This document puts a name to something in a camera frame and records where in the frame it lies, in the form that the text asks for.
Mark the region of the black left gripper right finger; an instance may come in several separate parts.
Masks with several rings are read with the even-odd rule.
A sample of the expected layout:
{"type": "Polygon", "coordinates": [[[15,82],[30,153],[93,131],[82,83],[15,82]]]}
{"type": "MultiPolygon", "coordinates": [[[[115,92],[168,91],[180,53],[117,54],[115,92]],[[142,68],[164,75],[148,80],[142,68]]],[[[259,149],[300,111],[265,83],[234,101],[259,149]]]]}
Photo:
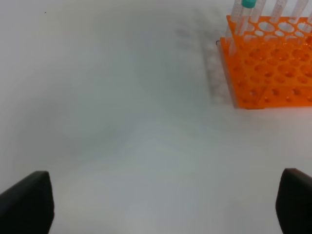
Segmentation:
{"type": "Polygon", "coordinates": [[[283,171],[275,202],[284,234],[312,232],[312,177],[296,168],[283,171]]]}

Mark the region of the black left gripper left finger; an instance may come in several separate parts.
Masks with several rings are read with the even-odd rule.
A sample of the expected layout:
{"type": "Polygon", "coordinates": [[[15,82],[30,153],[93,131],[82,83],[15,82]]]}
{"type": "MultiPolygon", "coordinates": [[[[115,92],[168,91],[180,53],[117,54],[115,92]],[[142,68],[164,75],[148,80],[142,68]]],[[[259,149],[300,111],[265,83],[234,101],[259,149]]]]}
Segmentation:
{"type": "Polygon", "coordinates": [[[0,194],[0,232],[47,234],[54,209],[50,175],[35,171],[0,194]]]}

